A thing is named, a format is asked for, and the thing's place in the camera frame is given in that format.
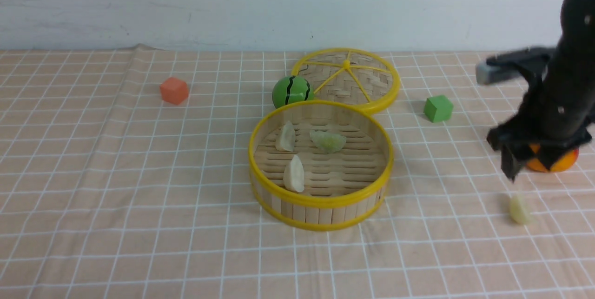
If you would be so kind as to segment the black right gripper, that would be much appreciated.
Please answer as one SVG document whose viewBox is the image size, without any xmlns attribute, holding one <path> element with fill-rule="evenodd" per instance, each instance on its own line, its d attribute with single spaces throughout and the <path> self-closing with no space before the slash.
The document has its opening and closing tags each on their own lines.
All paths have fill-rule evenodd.
<svg viewBox="0 0 595 299">
<path fill-rule="evenodd" d="M 588 132 L 588 126 L 592 123 L 593 119 L 586 118 L 572 136 L 554 140 L 513 118 L 490 129 L 486 140 L 494 151 L 500 152 L 500 168 L 507 179 L 514 182 L 530 159 L 537 156 L 530 144 L 540 145 L 542 165 L 547 172 L 563 172 L 571 168 L 575 163 L 574 149 L 580 149 L 593 139 Z"/>
</svg>

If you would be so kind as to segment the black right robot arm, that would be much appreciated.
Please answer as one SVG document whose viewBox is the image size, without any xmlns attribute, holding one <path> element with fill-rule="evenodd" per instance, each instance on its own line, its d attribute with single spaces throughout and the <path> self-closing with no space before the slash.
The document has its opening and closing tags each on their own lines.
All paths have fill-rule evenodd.
<svg viewBox="0 0 595 299">
<path fill-rule="evenodd" d="M 595 0 L 564 0 L 556 47 L 527 47 L 496 54 L 475 67 L 476 82 L 493 85 L 522 77 L 528 89 L 518 111 L 489 130 L 512 182 L 531 161 L 545 169 L 592 140 L 595 101 Z"/>
</svg>

